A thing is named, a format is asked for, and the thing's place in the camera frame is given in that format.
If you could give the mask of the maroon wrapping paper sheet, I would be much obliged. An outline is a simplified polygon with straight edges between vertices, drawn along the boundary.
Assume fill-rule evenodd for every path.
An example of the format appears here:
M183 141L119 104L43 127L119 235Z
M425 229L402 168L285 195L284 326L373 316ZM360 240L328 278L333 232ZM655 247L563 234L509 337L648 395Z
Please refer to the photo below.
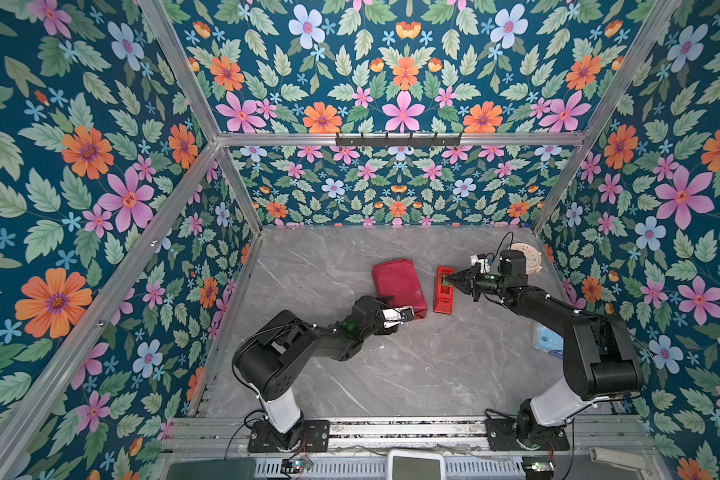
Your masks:
M391 297L392 307L411 307L416 320L426 318L428 306L412 260L397 259L374 265L371 275L377 295Z

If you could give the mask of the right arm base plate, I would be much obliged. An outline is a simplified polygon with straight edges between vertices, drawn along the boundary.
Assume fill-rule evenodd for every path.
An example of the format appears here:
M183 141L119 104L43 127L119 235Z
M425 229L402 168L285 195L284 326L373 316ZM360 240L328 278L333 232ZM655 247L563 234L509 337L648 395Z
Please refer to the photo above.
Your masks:
M484 420L486 438L492 451L569 451L571 444L561 426L544 427L533 421L520 422L507 418Z

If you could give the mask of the white power strip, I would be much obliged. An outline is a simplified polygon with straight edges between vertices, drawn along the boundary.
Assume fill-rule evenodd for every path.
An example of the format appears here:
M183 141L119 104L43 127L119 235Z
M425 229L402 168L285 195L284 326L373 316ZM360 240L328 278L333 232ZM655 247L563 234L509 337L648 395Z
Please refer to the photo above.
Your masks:
M636 453L603 447L591 447L589 456L593 462L607 464L615 468L645 472L650 470L646 458Z

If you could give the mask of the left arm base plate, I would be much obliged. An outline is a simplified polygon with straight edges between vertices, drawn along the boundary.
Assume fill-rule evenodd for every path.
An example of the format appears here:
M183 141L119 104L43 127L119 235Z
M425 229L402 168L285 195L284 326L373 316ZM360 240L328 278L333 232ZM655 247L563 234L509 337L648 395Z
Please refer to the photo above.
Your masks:
M249 453L325 453L331 424L327 420L299 420L286 433L277 431L268 421L257 420L249 435Z

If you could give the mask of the red tape dispenser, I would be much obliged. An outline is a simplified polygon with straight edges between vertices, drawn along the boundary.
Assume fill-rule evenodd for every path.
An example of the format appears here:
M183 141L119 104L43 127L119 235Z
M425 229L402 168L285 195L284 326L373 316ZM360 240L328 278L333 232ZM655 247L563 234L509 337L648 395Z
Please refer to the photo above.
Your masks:
M434 304L433 311L442 315L453 313L454 289L446 281L446 277L453 274L455 270L451 267L439 266L436 271L434 283Z

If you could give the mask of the dark green pad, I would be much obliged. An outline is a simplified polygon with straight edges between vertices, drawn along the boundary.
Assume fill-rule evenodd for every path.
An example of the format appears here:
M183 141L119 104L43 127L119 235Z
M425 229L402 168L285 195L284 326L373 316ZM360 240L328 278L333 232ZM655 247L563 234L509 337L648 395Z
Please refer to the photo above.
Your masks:
M252 458L176 463L169 467L167 480L251 480L256 461Z

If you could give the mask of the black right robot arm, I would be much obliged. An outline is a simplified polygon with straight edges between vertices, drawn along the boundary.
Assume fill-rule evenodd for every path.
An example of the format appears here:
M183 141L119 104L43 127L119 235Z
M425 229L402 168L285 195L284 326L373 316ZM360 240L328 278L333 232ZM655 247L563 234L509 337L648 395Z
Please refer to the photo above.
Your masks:
M624 320L572 306L530 285L526 257L520 251L501 251L493 265L494 271L477 259L445 281L473 301L485 298L563 340L563 378L521 404L514 421L519 445L526 449L544 445L562 435L565 425L590 406L643 388L638 354Z

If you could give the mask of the black hook rail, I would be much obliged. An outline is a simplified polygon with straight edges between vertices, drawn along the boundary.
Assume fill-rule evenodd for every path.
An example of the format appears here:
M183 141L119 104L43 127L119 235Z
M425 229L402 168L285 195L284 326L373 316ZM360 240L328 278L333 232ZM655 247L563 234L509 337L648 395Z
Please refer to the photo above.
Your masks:
M402 133L402 134L336 134L334 142L336 146L347 147L369 147L374 149L388 147L413 147L420 149L429 149L433 147L452 147L461 144L462 137L460 134L421 134L421 133Z

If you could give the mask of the white screen device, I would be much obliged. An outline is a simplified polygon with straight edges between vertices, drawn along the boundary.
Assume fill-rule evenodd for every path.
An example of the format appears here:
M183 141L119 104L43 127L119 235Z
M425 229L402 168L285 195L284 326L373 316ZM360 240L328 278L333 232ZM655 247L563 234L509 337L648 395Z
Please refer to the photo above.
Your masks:
M387 455L388 480L444 480L445 458L438 453L393 449Z

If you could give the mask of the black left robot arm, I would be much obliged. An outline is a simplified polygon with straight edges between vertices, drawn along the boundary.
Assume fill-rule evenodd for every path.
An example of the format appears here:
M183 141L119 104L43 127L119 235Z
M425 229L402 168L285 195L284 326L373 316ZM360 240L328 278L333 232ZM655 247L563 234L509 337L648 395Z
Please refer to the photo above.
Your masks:
M414 319L410 306L394 307L391 297L362 296L341 321L320 326L283 310L244 340L231 361L233 375L251 390L265 419L257 437L280 451L294 451L306 441L307 421L293 384L313 358L346 362L373 336L392 335Z

